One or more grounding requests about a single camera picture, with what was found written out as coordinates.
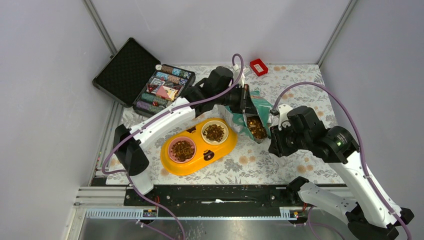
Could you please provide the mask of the clear plastic scoop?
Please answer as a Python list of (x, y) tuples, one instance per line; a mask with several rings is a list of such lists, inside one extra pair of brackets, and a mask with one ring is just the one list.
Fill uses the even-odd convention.
[(248, 116), (246, 120), (247, 128), (256, 143), (260, 144), (268, 138), (267, 130), (259, 116)]

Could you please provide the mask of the green dog food bag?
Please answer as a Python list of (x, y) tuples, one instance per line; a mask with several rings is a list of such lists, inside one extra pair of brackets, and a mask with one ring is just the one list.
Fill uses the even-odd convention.
[(244, 109), (219, 105), (218, 111), (234, 132), (260, 144), (270, 137), (271, 108), (271, 103), (258, 90), (253, 90), (246, 97)]

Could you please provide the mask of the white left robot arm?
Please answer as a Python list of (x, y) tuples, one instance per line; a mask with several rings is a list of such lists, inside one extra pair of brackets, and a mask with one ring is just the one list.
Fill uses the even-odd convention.
[(218, 66), (159, 113), (132, 127), (121, 124), (115, 129), (113, 149), (107, 159), (113, 155), (118, 158), (124, 167), (122, 172), (142, 205), (148, 206), (155, 200), (154, 184), (147, 172), (150, 161), (146, 150), (151, 144), (177, 125), (209, 112), (215, 106), (229, 107), (234, 113), (254, 109), (244, 83), (245, 69), (237, 64), (233, 64), (232, 69)]

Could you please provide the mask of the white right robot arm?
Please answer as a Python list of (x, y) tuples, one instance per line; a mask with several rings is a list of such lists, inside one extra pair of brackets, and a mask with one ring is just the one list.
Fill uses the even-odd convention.
[(299, 176), (286, 187), (291, 205), (305, 203), (328, 212), (359, 240), (394, 240), (399, 235), (397, 228), (414, 218), (410, 209), (396, 204), (372, 179), (371, 170), (361, 162), (360, 146), (347, 129), (327, 128), (307, 106), (282, 104), (271, 114), (278, 117), (278, 124), (270, 128), (271, 154), (288, 157), (299, 150), (309, 151), (327, 163), (353, 195), (352, 200), (341, 197)]

